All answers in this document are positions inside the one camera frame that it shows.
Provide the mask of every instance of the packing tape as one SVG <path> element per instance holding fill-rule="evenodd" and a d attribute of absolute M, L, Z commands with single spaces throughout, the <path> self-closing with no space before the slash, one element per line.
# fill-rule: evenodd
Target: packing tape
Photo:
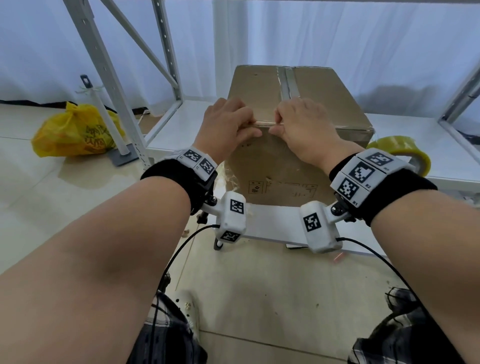
<path fill-rule="evenodd" d="M 386 136 L 369 143 L 367 148 L 378 148 L 397 157 L 411 157 L 409 163 L 415 166 L 415 172 L 422 177 L 428 174 L 432 165 L 429 156 L 418 149 L 409 136 Z"/>

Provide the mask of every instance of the tiled floor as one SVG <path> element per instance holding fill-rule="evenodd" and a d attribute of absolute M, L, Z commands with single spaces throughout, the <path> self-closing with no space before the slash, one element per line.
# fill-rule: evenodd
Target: tiled floor
<path fill-rule="evenodd" d="M 59 111 L 0 105 L 0 272 L 141 174 L 138 162 L 115 168 L 105 156 L 38 158 L 29 139 Z M 191 218 L 186 229 L 196 228 Z M 383 293 L 399 284 L 371 256 L 334 264 L 335 254 L 247 240 L 217 252 L 213 239 L 205 231 L 185 247 L 167 290 L 194 293 L 210 363 L 339 363 L 388 314 Z"/>

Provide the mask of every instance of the cardboard box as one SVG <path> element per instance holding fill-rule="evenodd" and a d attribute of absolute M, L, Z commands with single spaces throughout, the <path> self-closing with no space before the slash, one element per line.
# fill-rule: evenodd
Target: cardboard box
<path fill-rule="evenodd" d="M 274 123 L 274 109 L 285 98 L 276 66 L 238 66 L 228 97 L 240 97 L 259 121 Z M 365 147 L 373 128 L 354 98 L 331 68 L 293 68 L 301 97 L 321 102 L 343 139 Z M 268 133 L 240 145 L 225 162 L 227 190 L 259 205 L 301 206 L 317 200 L 335 201 L 330 180 L 320 169 L 302 162 L 285 142 Z"/>

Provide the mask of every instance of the white pole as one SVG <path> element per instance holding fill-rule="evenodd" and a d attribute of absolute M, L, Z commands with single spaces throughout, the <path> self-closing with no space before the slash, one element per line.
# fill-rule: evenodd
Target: white pole
<path fill-rule="evenodd" d="M 115 142 L 120 154 L 123 156 L 130 154 L 130 150 L 128 150 L 127 145 L 125 144 L 122 136 L 120 135 L 120 132 L 118 131 L 115 123 L 108 114 L 105 105 L 103 105 L 103 102 L 97 93 L 98 91 L 95 90 L 86 74 L 82 74 L 80 78 L 82 79 L 85 87 L 87 88 L 88 94 L 90 95 L 90 98 L 92 100 L 92 104 L 97 108 L 98 112 L 100 113 L 100 116 L 102 117 L 103 122 L 105 123 L 105 126 L 107 127 L 108 132 L 110 133 L 113 141 Z"/>

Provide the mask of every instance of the wrist-mounted device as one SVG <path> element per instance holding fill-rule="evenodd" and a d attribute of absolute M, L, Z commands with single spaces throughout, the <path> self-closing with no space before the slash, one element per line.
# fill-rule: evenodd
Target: wrist-mounted device
<path fill-rule="evenodd" d="M 140 179 L 159 176 L 175 181 L 187 192 L 191 204 L 190 215 L 194 215 L 205 200 L 213 196 L 216 168 L 217 164 L 208 154 L 191 146 L 162 158 L 147 169 Z"/>
<path fill-rule="evenodd" d="M 337 200 L 353 217 L 373 218 L 395 200 L 416 190 L 437 190 L 415 167 L 380 149 L 370 148 L 341 161 L 329 178 Z"/>

